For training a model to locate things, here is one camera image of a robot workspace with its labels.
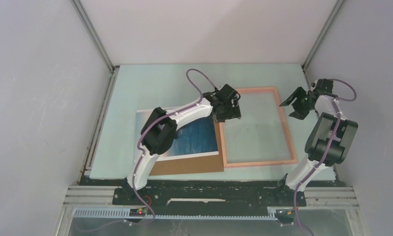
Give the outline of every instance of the blue painting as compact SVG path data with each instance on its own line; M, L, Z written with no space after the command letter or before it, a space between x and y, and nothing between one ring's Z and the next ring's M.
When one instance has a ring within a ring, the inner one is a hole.
M141 154L136 148L140 132L151 112L152 110L137 112L134 143L136 157ZM177 138L173 141L172 147L162 154L157 161L219 154L212 117L195 120L180 128L176 134Z

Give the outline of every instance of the empty frame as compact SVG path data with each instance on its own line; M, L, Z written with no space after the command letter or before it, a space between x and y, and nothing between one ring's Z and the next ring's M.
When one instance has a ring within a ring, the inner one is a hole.
M240 88L242 118L220 123L224 167L296 164L276 87Z

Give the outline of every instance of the wooden picture frame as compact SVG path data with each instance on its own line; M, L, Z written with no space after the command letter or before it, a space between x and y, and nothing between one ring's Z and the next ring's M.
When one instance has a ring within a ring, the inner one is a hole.
M134 147L152 111L152 109L137 111ZM170 149L158 157L150 176L224 171L219 123L215 122L213 117L200 118L177 130L176 135ZM134 157L138 158L141 152L137 148L134 148L134 151Z
M280 97L277 92L276 87L258 87L258 88L239 88L237 91L243 96L245 93L259 93L259 92L271 92L273 94L277 112L279 114L280 123L282 125L284 137L286 140L286 144L289 150L290 157L288 160L270 160L270 161L251 161L251 162L237 162L237 163L229 163L227 158L227 148L226 148L226 140L225 140L225 123L222 122L219 124L219 132L221 137L221 149L222 149L222 157L225 168L230 167L250 167L250 166L266 166L266 165L286 165L286 164L296 164L298 163L298 157L296 155L295 147L293 145L292 136L289 132L289 127L287 125L285 113L280 105Z

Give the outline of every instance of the red cable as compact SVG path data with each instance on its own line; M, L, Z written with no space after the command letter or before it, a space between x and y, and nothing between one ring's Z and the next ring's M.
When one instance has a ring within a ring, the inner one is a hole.
M148 198L148 199L149 199L149 206L151 206L151 203L153 202L153 201L151 200L151 197L149 197L148 195L145 195L145 196L143 196L143 198Z

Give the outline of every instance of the light blue table surface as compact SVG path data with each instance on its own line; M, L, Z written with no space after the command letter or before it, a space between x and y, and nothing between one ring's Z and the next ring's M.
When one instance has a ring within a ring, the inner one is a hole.
M136 146L134 128L137 110L184 105L196 100L198 92L185 76L189 68L203 71L217 87L225 83L236 89L276 86L282 101L299 86L307 89L299 64L122 65L99 138L90 178L125 178L131 172ZM190 77L203 92L212 91L212 86L202 75L190 72ZM291 106L284 108L298 159L302 160L305 157L305 142L317 117L311 113L304 120L297 120L288 117L292 110ZM252 137L247 137L247 140L259 142ZM274 180L281 179L295 167L296 164L227 168L219 173L152 176L149 179ZM315 177L315 180L334 179L331 168Z

